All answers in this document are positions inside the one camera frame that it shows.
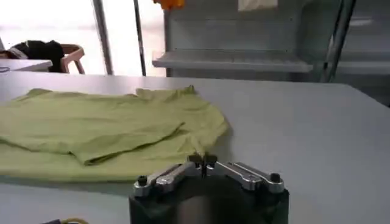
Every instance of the chair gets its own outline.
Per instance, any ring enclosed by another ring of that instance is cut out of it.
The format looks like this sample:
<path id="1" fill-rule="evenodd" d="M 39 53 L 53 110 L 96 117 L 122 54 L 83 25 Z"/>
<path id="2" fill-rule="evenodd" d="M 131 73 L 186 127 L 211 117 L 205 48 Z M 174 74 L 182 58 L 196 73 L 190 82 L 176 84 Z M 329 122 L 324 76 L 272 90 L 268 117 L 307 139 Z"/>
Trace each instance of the chair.
<path id="1" fill-rule="evenodd" d="M 69 64 L 74 61 L 80 74 L 85 74 L 80 59 L 84 56 L 84 49 L 76 44 L 61 44 L 65 56 L 61 59 L 61 69 L 64 73 L 69 73 Z"/>

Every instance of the white desk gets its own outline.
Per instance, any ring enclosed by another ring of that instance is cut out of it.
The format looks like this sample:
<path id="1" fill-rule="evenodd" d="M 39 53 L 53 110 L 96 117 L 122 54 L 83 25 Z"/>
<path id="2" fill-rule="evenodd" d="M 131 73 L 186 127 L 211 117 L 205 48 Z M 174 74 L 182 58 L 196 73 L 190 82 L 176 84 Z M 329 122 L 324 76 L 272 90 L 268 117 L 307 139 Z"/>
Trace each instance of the white desk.
<path id="1" fill-rule="evenodd" d="M 32 88 L 127 94 L 135 88 L 188 85 L 220 108 L 232 126 L 216 147 L 220 158 L 281 173 L 291 194 L 289 223 L 389 222 L 390 109 L 346 85 L 10 72 L 0 75 L 0 103 Z M 38 186 L 42 191 L 50 187 L 130 192 L 129 184 L 53 184 L 14 178 L 0 182 Z"/>
<path id="2" fill-rule="evenodd" d="M 50 60 L 0 59 L 0 67 L 8 67 L 10 71 L 48 71 L 50 66 Z"/>

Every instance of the metal pole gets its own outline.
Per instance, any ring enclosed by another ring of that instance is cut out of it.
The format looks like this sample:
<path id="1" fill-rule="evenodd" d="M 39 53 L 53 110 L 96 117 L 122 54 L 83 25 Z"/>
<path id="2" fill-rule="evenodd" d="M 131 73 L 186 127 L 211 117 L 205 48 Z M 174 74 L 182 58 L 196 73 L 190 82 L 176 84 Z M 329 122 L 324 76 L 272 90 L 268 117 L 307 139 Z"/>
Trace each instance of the metal pole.
<path id="1" fill-rule="evenodd" d="M 142 28 L 141 28 L 140 9 L 138 6 L 138 0 L 134 0 L 134 12 L 135 12 L 136 33 L 138 36 L 138 47 L 140 49 L 142 76 L 146 76 L 144 44 L 142 41 Z"/>
<path id="2" fill-rule="evenodd" d="M 349 22 L 351 20 L 353 10 L 355 8 L 356 0 L 343 0 L 342 7 L 344 13 L 340 17 L 340 21 L 338 24 L 338 31 L 335 36 L 335 42 L 334 42 L 334 54 L 333 54 L 333 60 L 331 63 L 331 67 L 325 74 L 325 81 L 331 82 L 333 81 L 334 77 L 336 76 L 336 71 L 338 67 L 338 63 L 340 61 L 342 48 L 344 47 L 344 43 L 346 41 L 346 36 L 349 29 Z"/>
<path id="3" fill-rule="evenodd" d="M 103 50 L 105 62 L 105 71 L 108 75 L 113 74 L 112 61 L 110 54 L 110 45 L 108 43 L 107 26 L 105 23 L 104 9 L 102 0 L 93 0 L 94 13 L 99 31 L 99 39 Z"/>

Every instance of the shelving unit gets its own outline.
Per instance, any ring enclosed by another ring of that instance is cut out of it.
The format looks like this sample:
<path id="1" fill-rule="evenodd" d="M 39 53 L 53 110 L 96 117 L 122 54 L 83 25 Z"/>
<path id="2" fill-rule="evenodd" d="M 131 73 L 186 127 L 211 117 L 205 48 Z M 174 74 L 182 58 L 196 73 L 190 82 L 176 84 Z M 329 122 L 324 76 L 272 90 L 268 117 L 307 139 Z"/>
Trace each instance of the shelving unit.
<path id="1" fill-rule="evenodd" d="M 277 8 L 251 12 L 238 12 L 237 2 L 187 0 L 166 11 L 166 52 L 155 52 L 153 65 L 173 77 L 195 69 L 218 78 L 229 70 L 239 79 L 240 71 L 310 74 L 325 63 L 338 1 L 279 0 Z"/>

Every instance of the folded shirt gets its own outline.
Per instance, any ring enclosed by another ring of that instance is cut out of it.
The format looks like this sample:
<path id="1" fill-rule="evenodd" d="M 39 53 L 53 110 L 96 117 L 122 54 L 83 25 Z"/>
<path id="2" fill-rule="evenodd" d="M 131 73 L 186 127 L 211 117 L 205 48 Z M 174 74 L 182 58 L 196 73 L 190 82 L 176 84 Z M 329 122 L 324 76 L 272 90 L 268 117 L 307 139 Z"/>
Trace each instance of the folded shirt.
<path id="1" fill-rule="evenodd" d="M 0 107 L 0 175 L 135 180 L 203 154 L 228 127 L 193 86 L 136 93 L 33 89 Z"/>

